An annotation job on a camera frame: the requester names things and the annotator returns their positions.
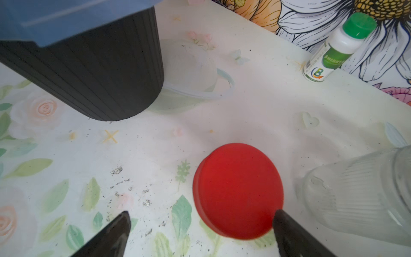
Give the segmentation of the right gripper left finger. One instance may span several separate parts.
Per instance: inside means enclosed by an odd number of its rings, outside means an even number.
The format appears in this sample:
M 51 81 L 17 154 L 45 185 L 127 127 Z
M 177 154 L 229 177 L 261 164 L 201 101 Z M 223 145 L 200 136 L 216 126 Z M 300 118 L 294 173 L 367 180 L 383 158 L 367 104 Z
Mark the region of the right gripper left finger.
M 130 232 L 131 218 L 123 211 L 72 256 L 123 257 Z

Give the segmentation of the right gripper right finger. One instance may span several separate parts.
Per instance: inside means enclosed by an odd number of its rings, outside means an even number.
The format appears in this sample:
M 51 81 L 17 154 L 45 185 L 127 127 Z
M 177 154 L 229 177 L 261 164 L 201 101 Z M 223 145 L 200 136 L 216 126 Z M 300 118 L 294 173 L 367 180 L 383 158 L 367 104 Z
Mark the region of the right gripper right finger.
M 273 229 L 281 257 L 336 257 L 282 209 L 275 212 Z

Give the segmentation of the red-lid peanut jar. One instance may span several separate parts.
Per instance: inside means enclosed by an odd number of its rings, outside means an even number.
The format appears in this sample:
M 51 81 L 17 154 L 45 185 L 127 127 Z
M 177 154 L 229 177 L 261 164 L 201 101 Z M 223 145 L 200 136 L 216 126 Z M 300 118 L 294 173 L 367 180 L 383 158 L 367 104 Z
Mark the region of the red-lid peanut jar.
M 197 168 L 193 198 L 202 221 L 218 235 L 254 240 L 272 230 L 284 189 L 273 162 L 259 149 L 229 143 Z

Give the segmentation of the green-lid peanut jar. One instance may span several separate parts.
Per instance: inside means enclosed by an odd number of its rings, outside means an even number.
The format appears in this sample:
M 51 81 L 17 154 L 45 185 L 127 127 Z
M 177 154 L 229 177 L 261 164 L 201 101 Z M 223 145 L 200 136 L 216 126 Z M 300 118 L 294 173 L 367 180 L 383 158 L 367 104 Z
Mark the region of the green-lid peanut jar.
M 392 148 L 317 167 L 297 190 L 306 209 L 335 231 L 411 244 L 411 148 Z

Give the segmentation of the black trash bin with liner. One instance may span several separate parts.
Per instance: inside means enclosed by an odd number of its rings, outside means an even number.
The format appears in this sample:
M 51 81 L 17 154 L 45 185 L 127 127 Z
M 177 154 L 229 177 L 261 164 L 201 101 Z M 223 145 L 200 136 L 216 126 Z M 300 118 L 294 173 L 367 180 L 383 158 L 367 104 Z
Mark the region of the black trash bin with liner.
M 146 110 L 164 83 L 156 1 L 2 1 L 1 63 L 83 115 Z

